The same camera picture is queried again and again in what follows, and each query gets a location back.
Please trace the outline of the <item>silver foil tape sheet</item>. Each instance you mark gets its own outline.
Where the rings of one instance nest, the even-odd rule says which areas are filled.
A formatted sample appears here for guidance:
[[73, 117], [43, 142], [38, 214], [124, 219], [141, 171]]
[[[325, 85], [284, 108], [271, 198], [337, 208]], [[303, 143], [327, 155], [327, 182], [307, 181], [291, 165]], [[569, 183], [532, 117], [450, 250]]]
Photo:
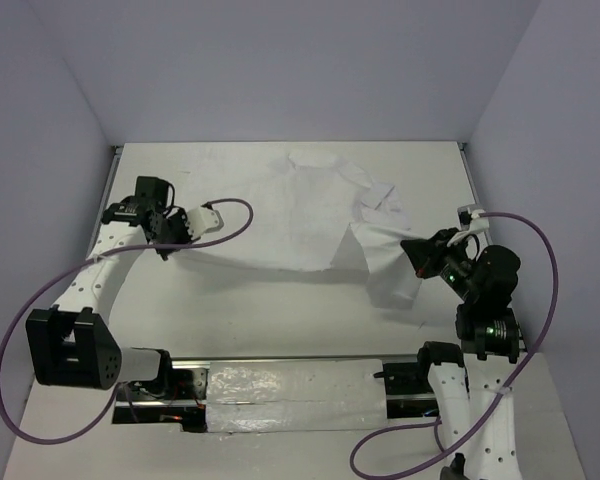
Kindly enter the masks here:
[[216, 362], [206, 389], [211, 433], [380, 429], [388, 424], [377, 359]]

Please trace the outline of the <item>white long sleeve shirt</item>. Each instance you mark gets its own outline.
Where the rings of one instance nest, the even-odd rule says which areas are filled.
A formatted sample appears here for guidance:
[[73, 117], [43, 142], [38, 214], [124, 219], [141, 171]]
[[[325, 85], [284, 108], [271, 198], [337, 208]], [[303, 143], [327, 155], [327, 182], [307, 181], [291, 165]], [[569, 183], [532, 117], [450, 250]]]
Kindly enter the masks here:
[[394, 185], [324, 151], [207, 149], [191, 168], [186, 199], [243, 199], [254, 219], [222, 245], [176, 254], [181, 268], [243, 281], [362, 283], [376, 308], [413, 306], [421, 281], [401, 243], [415, 235]]

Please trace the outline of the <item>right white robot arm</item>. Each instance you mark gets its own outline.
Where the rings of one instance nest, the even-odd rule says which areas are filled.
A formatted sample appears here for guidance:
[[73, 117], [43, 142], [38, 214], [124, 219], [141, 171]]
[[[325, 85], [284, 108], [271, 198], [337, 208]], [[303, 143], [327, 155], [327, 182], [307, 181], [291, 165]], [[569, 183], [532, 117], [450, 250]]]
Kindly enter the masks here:
[[520, 332], [510, 307], [521, 262], [491, 245], [467, 255], [469, 240], [457, 229], [401, 247], [420, 279], [441, 278], [460, 298], [458, 344], [428, 341], [418, 352], [415, 380], [433, 391], [442, 439], [451, 450], [443, 479], [519, 479], [513, 390], [507, 385], [520, 355]]

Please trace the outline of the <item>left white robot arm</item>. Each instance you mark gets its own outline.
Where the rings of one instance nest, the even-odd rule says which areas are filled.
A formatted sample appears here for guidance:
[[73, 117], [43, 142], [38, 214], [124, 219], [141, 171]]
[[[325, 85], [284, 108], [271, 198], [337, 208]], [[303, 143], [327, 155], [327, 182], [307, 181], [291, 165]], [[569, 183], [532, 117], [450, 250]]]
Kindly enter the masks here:
[[175, 188], [163, 179], [140, 176], [135, 191], [102, 213], [94, 247], [70, 286], [48, 309], [34, 309], [25, 329], [35, 377], [47, 386], [107, 390], [139, 381], [153, 398], [175, 388], [164, 350], [121, 346], [109, 317], [141, 249], [152, 243], [184, 243], [175, 214]]

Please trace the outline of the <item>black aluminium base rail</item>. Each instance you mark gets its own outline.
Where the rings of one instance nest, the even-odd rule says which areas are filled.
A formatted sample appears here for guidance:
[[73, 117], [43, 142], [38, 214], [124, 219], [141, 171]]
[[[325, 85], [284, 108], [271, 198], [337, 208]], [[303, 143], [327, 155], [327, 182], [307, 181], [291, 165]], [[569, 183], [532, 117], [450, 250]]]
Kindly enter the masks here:
[[163, 385], [133, 382], [118, 397], [113, 421], [116, 424], [169, 424], [186, 432], [211, 433], [207, 430], [205, 407], [209, 369], [216, 362], [289, 362], [377, 359], [381, 370], [374, 375], [384, 382], [388, 424], [399, 418], [439, 416], [432, 387], [415, 362], [402, 358], [322, 357], [268, 360], [212, 361], [207, 364], [178, 363], [166, 375]]

